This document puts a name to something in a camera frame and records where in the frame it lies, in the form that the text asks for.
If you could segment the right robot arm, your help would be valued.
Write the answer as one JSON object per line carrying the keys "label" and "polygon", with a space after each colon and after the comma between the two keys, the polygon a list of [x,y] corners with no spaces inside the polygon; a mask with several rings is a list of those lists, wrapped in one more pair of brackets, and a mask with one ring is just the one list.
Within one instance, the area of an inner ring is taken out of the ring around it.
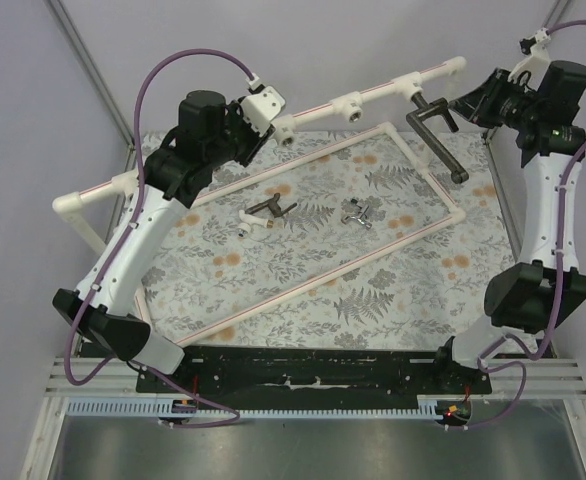
{"label": "right robot arm", "polygon": [[437,350],[434,368],[440,375],[473,378],[506,342],[522,346],[525,336],[542,337],[537,351],[524,352],[539,359],[556,328],[586,300],[573,219],[586,150],[586,132],[573,121],[586,90],[586,66],[553,61],[536,89],[524,77],[511,81],[509,75],[497,69],[449,104],[477,126],[516,131],[526,213],[516,264],[489,282],[483,315]]}

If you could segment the dark long faucet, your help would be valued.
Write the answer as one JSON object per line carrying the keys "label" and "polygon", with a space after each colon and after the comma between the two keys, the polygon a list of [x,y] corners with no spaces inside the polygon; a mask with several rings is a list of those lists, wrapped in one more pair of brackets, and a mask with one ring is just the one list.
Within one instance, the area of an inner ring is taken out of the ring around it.
{"label": "dark long faucet", "polygon": [[465,183],[469,179],[467,170],[426,125],[427,120],[440,117],[452,133],[459,131],[459,127],[449,112],[447,100],[445,98],[439,98],[428,102],[421,92],[416,92],[411,96],[410,101],[416,106],[416,109],[406,115],[406,121],[409,126],[418,134],[433,154],[447,167],[452,182],[454,184]]}

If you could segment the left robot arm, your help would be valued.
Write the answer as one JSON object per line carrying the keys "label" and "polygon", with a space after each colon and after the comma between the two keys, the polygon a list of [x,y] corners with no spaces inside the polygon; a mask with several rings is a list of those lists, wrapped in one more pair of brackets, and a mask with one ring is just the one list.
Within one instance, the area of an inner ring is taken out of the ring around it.
{"label": "left robot arm", "polygon": [[147,157],[132,209],[96,265],[75,289],[56,292],[52,305],[69,325],[122,361],[175,372],[184,351],[134,316],[135,292],[164,238],[211,184],[214,171],[230,161],[248,166],[284,105],[272,87],[234,101],[197,90],[181,101],[177,125]]}

